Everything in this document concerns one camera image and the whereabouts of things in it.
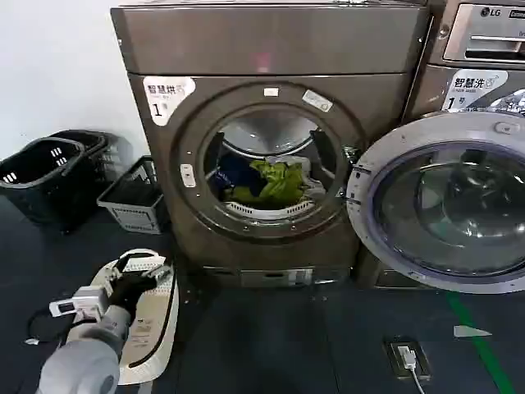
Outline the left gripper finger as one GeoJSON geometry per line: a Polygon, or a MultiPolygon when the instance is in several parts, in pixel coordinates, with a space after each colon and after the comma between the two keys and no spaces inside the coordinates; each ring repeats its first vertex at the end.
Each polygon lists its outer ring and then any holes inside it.
{"type": "Polygon", "coordinates": [[[162,266],[164,262],[165,258],[161,255],[146,252],[135,252],[120,257],[115,264],[115,269],[119,273],[144,273],[150,272],[155,268],[162,266]]]}
{"type": "Polygon", "coordinates": [[[171,267],[166,265],[158,265],[144,273],[141,274],[141,277],[146,277],[153,279],[157,285],[163,284],[171,276],[171,267]]]}

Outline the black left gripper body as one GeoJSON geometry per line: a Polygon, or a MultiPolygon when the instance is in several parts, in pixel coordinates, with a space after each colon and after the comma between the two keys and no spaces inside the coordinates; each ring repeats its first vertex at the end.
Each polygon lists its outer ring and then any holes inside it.
{"type": "Polygon", "coordinates": [[[157,287],[154,277],[143,276],[141,273],[124,273],[113,282],[113,292],[109,296],[109,305],[118,306],[126,310],[131,317],[136,316],[139,298],[146,291],[157,287]]]}

